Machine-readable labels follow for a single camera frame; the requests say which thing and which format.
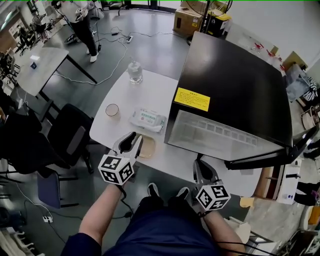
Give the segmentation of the group of clear plastic jugs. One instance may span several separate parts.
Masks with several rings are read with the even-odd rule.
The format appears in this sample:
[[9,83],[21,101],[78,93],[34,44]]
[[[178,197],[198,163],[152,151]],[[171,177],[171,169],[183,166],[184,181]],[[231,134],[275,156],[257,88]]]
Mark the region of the group of clear plastic jugs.
[[285,72],[285,67],[283,66],[283,60],[279,55],[276,55],[272,50],[268,50],[261,43],[254,43],[250,52],[256,57],[262,59],[267,64],[276,68],[281,73]]

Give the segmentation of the black mini fridge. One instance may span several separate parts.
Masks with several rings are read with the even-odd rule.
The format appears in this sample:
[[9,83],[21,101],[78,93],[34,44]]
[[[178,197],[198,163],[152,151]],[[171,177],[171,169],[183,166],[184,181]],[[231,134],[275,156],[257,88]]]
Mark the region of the black mini fridge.
[[[178,88],[210,97],[208,111],[174,102]],[[292,147],[291,111],[281,73],[229,41],[194,33],[164,141],[230,162]]]

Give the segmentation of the black office chair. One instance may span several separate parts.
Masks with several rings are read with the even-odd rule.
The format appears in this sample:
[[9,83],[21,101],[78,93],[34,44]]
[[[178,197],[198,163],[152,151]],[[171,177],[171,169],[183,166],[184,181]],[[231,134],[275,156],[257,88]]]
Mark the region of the black office chair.
[[47,139],[63,161],[63,167],[69,169],[83,158],[90,174],[94,172],[90,163],[90,129],[93,118],[72,104],[66,104],[54,120]]

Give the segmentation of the person's shoe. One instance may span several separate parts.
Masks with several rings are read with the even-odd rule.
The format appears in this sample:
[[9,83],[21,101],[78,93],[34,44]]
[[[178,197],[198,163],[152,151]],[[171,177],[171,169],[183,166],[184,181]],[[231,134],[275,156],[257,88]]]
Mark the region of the person's shoe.
[[187,186],[185,186],[179,190],[179,192],[175,197],[178,199],[185,200],[188,197],[189,193],[190,193],[190,189]]
[[151,182],[147,186],[147,193],[149,197],[160,197],[158,187],[155,183]]

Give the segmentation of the cream waste bin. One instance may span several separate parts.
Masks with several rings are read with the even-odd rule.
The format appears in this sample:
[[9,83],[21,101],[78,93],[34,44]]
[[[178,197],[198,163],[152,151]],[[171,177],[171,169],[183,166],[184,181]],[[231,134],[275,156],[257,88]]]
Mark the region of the cream waste bin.
[[232,216],[224,219],[234,232],[239,236],[242,243],[246,244],[249,241],[251,234],[251,226],[247,222],[238,220]]

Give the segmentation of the wooden shelf unit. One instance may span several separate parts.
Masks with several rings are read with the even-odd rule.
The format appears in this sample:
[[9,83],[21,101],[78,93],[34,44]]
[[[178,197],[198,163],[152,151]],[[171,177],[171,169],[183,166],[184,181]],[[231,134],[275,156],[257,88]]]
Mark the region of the wooden shelf unit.
[[253,196],[263,200],[276,201],[283,178],[283,166],[264,167]]

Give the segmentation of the blue metal chair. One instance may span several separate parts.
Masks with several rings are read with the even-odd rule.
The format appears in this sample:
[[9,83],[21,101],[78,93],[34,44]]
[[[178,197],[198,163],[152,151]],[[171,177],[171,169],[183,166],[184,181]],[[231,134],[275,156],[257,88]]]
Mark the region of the blue metal chair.
[[37,194],[41,202],[55,208],[76,207],[79,203],[62,204],[60,195],[60,182],[76,181],[77,177],[60,177],[60,175],[52,169],[47,168],[45,171],[37,171]]

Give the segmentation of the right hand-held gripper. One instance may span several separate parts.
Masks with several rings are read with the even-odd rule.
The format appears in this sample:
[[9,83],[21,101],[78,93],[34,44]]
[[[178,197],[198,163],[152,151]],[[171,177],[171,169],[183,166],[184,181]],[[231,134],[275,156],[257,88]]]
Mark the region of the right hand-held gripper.
[[231,199],[217,171],[207,162],[196,159],[193,162],[193,206],[205,211],[221,210]]

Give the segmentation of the brown paper tray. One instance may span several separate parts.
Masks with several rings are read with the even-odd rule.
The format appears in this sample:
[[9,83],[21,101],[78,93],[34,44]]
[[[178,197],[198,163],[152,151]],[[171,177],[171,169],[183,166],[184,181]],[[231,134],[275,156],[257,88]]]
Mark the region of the brown paper tray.
[[156,149],[156,141],[147,135],[141,134],[142,136],[142,146],[139,152],[139,157],[145,158],[145,159],[150,159]]

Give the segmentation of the striped black white fabric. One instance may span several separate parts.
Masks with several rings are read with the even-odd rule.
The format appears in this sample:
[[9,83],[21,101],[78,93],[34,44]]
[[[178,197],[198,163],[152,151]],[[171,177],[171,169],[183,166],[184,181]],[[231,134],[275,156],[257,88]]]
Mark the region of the striped black white fabric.
[[318,87],[317,83],[312,77],[308,77],[308,85],[309,90],[303,95],[306,101],[313,101],[315,98],[318,97]]

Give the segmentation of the yellow paper scrap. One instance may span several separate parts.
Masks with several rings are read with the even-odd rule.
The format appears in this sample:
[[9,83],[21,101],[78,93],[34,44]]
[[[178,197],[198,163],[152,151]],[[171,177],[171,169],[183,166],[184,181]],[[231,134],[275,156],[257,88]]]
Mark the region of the yellow paper scrap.
[[254,197],[241,197],[239,200],[239,206],[242,208],[250,208],[254,205]]

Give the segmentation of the person's right shoe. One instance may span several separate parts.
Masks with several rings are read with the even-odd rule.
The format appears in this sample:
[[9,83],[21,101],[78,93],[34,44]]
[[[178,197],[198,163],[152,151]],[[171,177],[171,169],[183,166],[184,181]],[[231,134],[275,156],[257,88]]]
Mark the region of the person's right shoe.
[[175,197],[178,199],[185,200],[188,197],[189,193],[190,193],[190,189],[187,186],[185,186],[179,190],[179,192]]

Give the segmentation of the person's right forearm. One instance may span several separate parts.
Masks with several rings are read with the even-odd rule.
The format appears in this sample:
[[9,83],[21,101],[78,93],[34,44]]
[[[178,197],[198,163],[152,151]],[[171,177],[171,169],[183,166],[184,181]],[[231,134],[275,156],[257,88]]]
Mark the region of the person's right forearm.
[[218,211],[211,211],[203,220],[223,256],[244,255],[246,250],[241,239]]

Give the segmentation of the clear plastic cup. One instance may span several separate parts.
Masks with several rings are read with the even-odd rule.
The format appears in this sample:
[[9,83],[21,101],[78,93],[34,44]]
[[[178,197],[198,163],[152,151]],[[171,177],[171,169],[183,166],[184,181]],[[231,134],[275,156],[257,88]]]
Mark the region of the clear plastic cup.
[[119,120],[121,118],[119,106],[115,103],[109,104],[105,108],[105,113],[111,120]]

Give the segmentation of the yellow warning sticker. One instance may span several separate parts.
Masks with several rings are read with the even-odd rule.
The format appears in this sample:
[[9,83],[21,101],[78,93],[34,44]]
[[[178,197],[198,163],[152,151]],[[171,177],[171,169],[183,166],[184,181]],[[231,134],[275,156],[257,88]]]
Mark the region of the yellow warning sticker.
[[177,88],[174,102],[207,112],[210,97],[181,87]]

